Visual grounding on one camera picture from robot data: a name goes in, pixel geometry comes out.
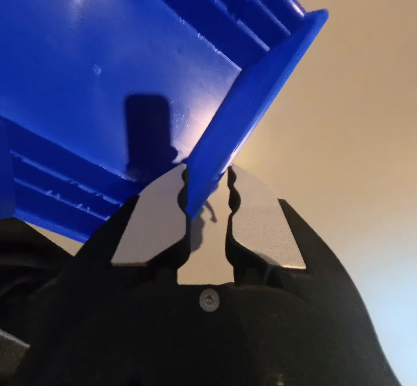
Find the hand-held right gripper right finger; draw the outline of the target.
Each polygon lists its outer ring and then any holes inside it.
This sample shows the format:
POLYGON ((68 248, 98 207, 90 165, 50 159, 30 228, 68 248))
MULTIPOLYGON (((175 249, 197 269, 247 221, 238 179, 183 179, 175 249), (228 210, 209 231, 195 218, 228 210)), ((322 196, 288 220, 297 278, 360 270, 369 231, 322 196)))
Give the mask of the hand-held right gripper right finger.
POLYGON ((226 258, 237 285, 281 285, 281 273, 306 272, 295 236, 279 199, 257 177, 240 166, 227 174, 231 210, 226 258))

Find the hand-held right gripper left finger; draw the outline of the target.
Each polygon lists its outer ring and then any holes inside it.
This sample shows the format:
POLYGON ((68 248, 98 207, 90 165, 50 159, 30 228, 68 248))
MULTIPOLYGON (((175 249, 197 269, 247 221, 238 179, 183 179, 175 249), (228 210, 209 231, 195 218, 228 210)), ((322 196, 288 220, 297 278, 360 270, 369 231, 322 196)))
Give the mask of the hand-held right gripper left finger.
POLYGON ((189 171, 178 164, 146 186, 111 259, 114 267, 167 268, 190 257, 189 171))

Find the blue plastic bin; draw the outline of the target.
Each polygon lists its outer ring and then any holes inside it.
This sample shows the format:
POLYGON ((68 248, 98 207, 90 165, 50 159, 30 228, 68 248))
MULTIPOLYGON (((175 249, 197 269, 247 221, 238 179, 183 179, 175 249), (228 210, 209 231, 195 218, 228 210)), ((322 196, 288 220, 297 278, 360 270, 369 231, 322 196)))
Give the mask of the blue plastic bin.
POLYGON ((84 243, 185 161, 194 217, 328 17, 297 0, 0 0, 14 216, 84 243))

